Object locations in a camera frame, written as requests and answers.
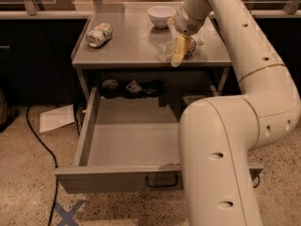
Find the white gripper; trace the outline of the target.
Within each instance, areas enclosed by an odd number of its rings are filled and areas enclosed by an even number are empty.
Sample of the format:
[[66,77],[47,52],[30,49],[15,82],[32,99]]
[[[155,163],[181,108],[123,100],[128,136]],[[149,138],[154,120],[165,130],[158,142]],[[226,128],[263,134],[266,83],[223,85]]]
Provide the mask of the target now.
[[196,15],[189,14],[184,5],[181,5],[175,16],[167,19],[167,25],[175,25],[177,32],[181,35],[175,40],[173,49],[171,66],[179,67],[182,63],[184,56],[187,54],[190,47],[191,38],[189,36],[195,35],[199,32],[205,23],[207,14],[203,13],[200,9]]

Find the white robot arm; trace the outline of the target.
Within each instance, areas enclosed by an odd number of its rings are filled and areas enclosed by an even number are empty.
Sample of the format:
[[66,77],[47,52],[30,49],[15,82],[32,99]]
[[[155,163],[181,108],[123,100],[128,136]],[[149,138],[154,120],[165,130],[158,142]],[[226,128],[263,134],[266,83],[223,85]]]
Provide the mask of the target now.
[[240,94],[200,99],[182,113],[179,149],[190,226],[262,226],[248,152],[286,137],[300,118],[294,81],[241,0],[184,0],[171,64],[181,65],[209,14],[218,22]]

